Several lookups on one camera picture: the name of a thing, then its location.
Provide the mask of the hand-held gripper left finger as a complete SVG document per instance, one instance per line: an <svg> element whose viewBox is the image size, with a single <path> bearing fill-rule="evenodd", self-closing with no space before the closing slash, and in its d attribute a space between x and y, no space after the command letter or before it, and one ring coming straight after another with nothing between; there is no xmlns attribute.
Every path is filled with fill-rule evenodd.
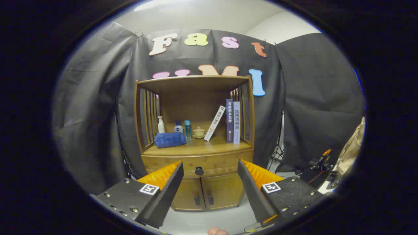
<svg viewBox="0 0 418 235"><path fill-rule="evenodd" d="M110 210L154 228L160 228L184 176L177 161L138 180L125 178L98 195L90 195Z"/></svg>

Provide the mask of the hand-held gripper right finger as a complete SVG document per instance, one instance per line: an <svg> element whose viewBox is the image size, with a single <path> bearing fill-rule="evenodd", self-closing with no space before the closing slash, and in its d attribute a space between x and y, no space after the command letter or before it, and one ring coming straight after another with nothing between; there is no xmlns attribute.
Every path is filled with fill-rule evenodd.
<svg viewBox="0 0 418 235"><path fill-rule="evenodd" d="M237 172L256 221L262 227L296 220L326 198L298 177L282 178L242 159L238 161Z"/></svg>

